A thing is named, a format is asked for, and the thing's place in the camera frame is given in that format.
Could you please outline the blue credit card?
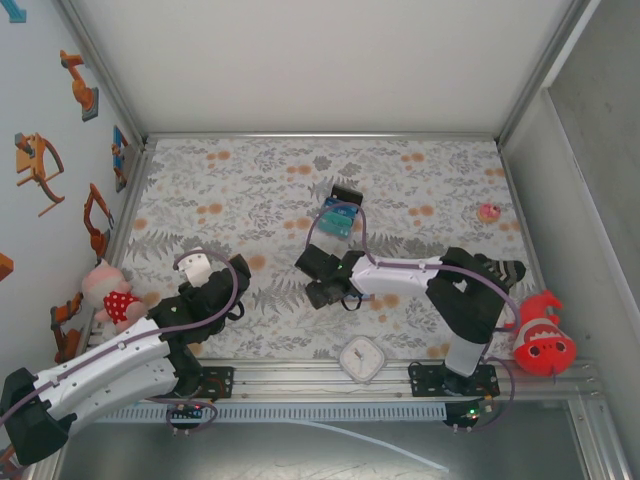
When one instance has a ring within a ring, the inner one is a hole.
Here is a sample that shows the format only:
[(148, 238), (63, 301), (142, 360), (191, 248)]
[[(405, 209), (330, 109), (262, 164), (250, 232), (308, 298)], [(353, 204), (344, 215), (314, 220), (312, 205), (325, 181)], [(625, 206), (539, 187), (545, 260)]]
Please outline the blue credit card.
[(342, 215), (351, 219), (354, 219), (359, 211), (358, 207), (347, 205), (346, 201), (333, 197), (327, 197), (324, 201), (323, 207), (330, 207), (331, 213)]

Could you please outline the red fish plush toy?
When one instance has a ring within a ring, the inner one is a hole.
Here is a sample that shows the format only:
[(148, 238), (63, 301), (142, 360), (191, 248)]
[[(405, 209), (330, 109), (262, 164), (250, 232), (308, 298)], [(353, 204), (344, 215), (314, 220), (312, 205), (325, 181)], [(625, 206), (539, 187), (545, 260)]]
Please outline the red fish plush toy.
[(573, 364), (577, 355), (576, 343), (559, 328), (560, 318), (549, 313), (550, 308), (562, 309), (563, 304), (550, 290), (545, 290), (522, 302), (519, 327), (514, 321), (506, 324), (516, 330), (514, 360), (531, 375), (559, 375)]

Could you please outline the orange grey gripper wall sticker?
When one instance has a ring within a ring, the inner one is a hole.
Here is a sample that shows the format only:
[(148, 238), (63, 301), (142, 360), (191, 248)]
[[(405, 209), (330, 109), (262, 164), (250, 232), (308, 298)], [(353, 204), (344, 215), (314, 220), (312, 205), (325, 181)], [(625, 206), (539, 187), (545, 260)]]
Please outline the orange grey gripper wall sticker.
[[(31, 135), (16, 133), (14, 144), (16, 147), (16, 172), (18, 174), (28, 173), (16, 185), (20, 187), (33, 181), (50, 201), (50, 204), (38, 213), (38, 217), (42, 217), (65, 200), (64, 195), (55, 194), (49, 185), (51, 180), (65, 172), (64, 164), (53, 144), (39, 133)], [(56, 170), (51, 174), (46, 171), (46, 155), (53, 159), (56, 166)]]

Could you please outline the pink pig plush toy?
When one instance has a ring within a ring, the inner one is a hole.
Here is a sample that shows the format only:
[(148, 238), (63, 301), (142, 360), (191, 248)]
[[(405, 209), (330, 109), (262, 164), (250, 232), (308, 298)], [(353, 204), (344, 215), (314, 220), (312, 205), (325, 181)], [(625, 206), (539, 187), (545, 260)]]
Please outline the pink pig plush toy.
[(81, 292), (95, 309), (95, 320), (111, 323), (117, 333), (129, 329), (148, 312), (143, 301), (133, 294), (123, 273), (105, 259), (83, 278)]

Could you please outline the floral patterned table mat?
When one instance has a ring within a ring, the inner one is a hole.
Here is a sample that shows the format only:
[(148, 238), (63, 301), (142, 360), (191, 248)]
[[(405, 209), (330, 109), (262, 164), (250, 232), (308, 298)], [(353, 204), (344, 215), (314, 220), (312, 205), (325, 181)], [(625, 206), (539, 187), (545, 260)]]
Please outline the floral patterned table mat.
[[(363, 194), (351, 235), (317, 228), (334, 184)], [(484, 224), (493, 203), (500, 219)], [(155, 145), (122, 271), (147, 304), (173, 296), (174, 259), (196, 248), (242, 255), (252, 278), (245, 316), (201, 344), (205, 358), (335, 359), (354, 337), (391, 359), (440, 359), (452, 338), (426, 299), (395, 294), (349, 307), (311, 306), (295, 266), (307, 242), (342, 255), (428, 258), (461, 247), (526, 261), (527, 247), (492, 142), (375, 139), (163, 139)]]

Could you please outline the black credit card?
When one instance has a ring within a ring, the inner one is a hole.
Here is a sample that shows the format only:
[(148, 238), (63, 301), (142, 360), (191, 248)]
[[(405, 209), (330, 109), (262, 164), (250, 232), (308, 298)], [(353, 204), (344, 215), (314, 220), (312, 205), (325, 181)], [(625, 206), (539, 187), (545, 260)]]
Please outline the black credit card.
[(361, 192), (339, 184), (332, 186), (330, 196), (341, 202), (353, 203), (358, 206), (360, 206), (363, 201), (363, 194)]

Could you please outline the round black circuit board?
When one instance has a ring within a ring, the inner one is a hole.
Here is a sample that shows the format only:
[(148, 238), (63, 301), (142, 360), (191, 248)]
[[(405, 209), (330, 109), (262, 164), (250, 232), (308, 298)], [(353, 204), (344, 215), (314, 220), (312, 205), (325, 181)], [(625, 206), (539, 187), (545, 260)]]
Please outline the round black circuit board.
[(454, 431), (473, 429), (477, 422), (493, 411), (494, 402), (485, 398), (445, 403), (443, 423)]

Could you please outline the aluminium frame post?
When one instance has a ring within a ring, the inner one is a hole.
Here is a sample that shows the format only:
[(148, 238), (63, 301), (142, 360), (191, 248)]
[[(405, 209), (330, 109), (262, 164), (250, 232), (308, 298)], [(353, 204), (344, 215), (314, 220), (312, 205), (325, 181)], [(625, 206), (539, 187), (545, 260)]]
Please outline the aluminium frame post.
[(555, 82), (601, 1), (569, 0), (566, 10), (536, 60), (530, 77), (525, 82), (513, 108), (495, 137), (499, 151), (514, 135), (536, 96)]
[(75, 0), (50, 0), (69, 34), (80, 50), (81, 56), (89, 61), (89, 68), (105, 91), (114, 110), (123, 121), (139, 148), (145, 147), (147, 134), (134, 113), (130, 102), (120, 87), (113, 65), (108, 61), (97, 34)]

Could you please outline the wide aluminium extrusion base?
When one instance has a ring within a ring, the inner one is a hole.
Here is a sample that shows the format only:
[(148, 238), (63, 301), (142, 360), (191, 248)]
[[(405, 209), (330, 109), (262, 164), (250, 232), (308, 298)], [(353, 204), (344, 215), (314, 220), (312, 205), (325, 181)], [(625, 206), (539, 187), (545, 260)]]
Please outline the wide aluminium extrusion base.
[[(506, 400), (557, 400), (583, 395), (597, 397), (601, 386), (597, 372), (577, 362), (558, 379), (529, 375), (513, 362), (492, 365), (496, 370), (500, 395)], [(451, 402), (453, 397), (414, 397), (408, 366), (402, 361), (387, 363), (369, 384), (354, 382), (332, 360), (286, 362), (274, 360), (208, 360), (204, 367), (231, 366), (235, 369), (233, 401), (247, 402), (393, 402), (422, 398)], [(69, 364), (37, 374), (34, 385), (40, 397), (54, 407), (70, 409), (90, 395), (103, 393), (110, 401), (137, 402), (153, 396), (167, 396), (178, 384), (178, 376), (166, 358), (129, 359), (122, 365), (103, 357), (73, 371)]]

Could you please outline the thin white tube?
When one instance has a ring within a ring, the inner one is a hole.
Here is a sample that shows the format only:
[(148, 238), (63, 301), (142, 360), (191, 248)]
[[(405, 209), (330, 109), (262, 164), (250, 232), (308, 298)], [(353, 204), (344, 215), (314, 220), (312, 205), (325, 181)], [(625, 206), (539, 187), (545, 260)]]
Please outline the thin white tube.
[(391, 444), (389, 442), (380, 440), (380, 439), (376, 439), (367, 435), (363, 435), (351, 430), (347, 430), (341, 427), (336, 427), (333, 425), (328, 425), (328, 424), (323, 424), (323, 423), (318, 423), (318, 422), (311, 422), (311, 421), (300, 421), (300, 420), (288, 420), (287, 424), (292, 424), (292, 425), (298, 425), (298, 426), (304, 426), (307, 428), (315, 428), (318, 430), (324, 430), (327, 432), (332, 432), (332, 433), (336, 433), (339, 435), (343, 435), (343, 436), (347, 436), (350, 437), (352, 439), (356, 439), (362, 442), (366, 442), (368, 444), (372, 444), (375, 445), (377, 447), (380, 448), (384, 448), (386, 450), (392, 451), (394, 453), (397, 453), (403, 457), (409, 458), (413, 461), (416, 461), (426, 467), (432, 468), (432, 469), (436, 469), (440, 472), (443, 473), (449, 473), (450, 469), (442, 464), (439, 464), (433, 460), (430, 460), (428, 458), (425, 458), (423, 456), (417, 455), (413, 452), (410, 452), (406, 449), (403, 449), (397, 445)]

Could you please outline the white square clock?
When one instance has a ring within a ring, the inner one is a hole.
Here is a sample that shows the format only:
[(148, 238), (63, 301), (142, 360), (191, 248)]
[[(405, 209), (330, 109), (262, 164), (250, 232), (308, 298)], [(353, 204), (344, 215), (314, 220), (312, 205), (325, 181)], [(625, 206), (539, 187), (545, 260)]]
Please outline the white square clock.
[(385, 363), (384, 352), (365, 336), (354, 337), (339, 355), (342, 370), (360, 384), (369, 384)]

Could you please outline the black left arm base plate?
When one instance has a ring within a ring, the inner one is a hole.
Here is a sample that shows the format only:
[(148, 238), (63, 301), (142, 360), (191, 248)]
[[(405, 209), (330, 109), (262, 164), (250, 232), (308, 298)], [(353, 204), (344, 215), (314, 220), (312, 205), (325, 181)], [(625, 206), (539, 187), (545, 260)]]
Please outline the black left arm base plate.
[(194, 398), (219, 400), (232, 396), (235, 369), (231, 366), (204, 367)]

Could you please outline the small rectangular circuit board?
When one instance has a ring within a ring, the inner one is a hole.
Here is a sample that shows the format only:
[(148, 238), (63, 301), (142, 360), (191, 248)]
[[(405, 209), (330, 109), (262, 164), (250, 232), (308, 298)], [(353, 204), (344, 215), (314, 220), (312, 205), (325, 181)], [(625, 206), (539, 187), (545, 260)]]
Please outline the small rectangular circuit board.
[(178, 430), (195, 428), (204, 422), (204, 409), (198, 405), (170, 404), (166, 420)]

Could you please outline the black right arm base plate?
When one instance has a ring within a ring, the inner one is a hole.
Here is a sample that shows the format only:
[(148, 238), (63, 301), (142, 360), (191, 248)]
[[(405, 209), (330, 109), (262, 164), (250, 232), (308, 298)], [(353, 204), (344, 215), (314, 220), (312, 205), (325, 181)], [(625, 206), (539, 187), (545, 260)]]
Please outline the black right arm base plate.
[(474, 373), (464, 377), (441, 364), (412, 362), (408, 375), (414, 397), (497, 397), (500, 387), (492, 365), (478, 365)]

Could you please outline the aluminium frame rail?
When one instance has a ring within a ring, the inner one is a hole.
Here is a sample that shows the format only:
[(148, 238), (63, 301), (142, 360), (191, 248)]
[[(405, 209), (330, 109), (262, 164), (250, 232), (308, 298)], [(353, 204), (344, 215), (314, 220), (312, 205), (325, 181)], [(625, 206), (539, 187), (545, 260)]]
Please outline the aluminium frame rail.
[(151, 132), (146, 143), (163, 139), (218, 140), (218, 139), (375, 139), (408, 141), (469, 141), (495, 142), (491, 133), (485, 132)]
[[(133, 230), (136, 212), (148, 177), (154, 150), (155, 143), (150, 142), (136, 157), (133, 178), (126, 188), (127, 194), (122, 211), (118, 217), (110, 246), (106, 252), (106, 260), (112, 266), (121, 267), (126, 255), (127, 245)], [(106, 321), (97, 320), (95, 318), (96, 315), (97, 313), (92, 311), (86, 325), (82, 328), (79, 345), (76, 349), (77, 356), (115, 335), (114, 327), (109, 326)]]

